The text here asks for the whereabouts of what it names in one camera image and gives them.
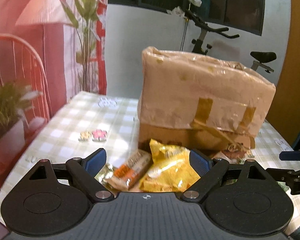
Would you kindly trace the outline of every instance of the white wall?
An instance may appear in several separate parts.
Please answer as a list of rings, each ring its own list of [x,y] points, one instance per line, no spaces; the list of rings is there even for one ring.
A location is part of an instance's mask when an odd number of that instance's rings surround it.
[[[269,81],[277,84],[282,69],[290,28],[290,0],[266,0],[262,36],[229,28],[230,35],[240,34],[231,40],[215,33],[208,33],[207,43],[213,48],[209,56],[235,60],[245,66],[252,65],[251,51],[273,51],[277,59],[267,63],[274,73],[266,73],[263,68],[258,72]],[[106,75],[107,94],[139,98],[142,89],[141,51],[147,46],[164,50],[179,50],[184,28],[184,20],[157,11],[108,5],[106,14]],[[184,51],[191,51],[192,39],[197,39],[200,29],[190,22]]]

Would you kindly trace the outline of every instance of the exercise bike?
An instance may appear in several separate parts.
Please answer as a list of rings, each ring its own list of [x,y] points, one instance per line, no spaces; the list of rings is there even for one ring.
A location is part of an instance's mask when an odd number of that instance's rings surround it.
[[[212,46],[210,44],[207,44],[207,48],[205,50],[202,50],[203,40],[206,37],[207,32],[218,33],[221,36],[224,36],[228,39],[236,39],[236,38],[240,37],[239,34],[227,35],[226,33],[224,33],[224,32],[229,30],[228,27],[217,28],[217,29],[213,29],[213,28],[209,27],[208,24],[204,20],[202,20],[199,16],[197,16],[196,14],[194,14],[190,10],[186,10],[185,17],[186,17],[186,20],[188,20],[188,21],[192,20],[194,22],[195,26],[201,28],[201,33],[200,33],[199,38],[198,39],[193,39],[191,41],[191,43],[194,44],[194,48],[192,50],[193,53],[207,55],[209,49],[212,49]],[[185,31],[184,31],[184,36],[182,38],[182,44],[181,44],[181,49],[180,50],[183,49],[183,43],[184,43],[184,38],[185,38],[186,27],[185,27]],[[276,53],[274,53],[274,52],[252,51],[250,53],[250,55],[257,60],[257,61],[256,60],[253,61],[251,69],[256,71],[258,67],[262,67],[262,68],[265,69],[265,71],[267,73],[274,72],[274,69],[270,68],[269,66],[265,65],[264,63],[269,63],[271,61],[274,61],[277,58]]]

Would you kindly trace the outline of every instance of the triangular cutout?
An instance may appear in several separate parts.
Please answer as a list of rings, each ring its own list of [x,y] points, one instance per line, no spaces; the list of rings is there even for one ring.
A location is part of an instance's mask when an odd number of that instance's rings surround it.
[[[250,166],[248,179],[266,179],[256,166]]]
[[[31,175],[30,180],[35,180],[35,179],[46,179],[47,174],[46,174],[46,169],[44,166],[40,166],[34,174]]]

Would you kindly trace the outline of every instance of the lampshade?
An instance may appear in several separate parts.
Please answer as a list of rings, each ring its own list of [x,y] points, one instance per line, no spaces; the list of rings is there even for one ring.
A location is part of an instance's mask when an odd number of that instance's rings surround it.
[[[47,23],[71,24],[60,0],[30,0],[16,21],[16,25]]]

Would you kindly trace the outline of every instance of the brown door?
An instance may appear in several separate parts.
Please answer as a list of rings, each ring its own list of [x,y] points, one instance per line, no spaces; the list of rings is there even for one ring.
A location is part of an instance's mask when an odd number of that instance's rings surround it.
[[[300,0],[291,0],[287,53],[266,118],[292,144],[300,132]]]

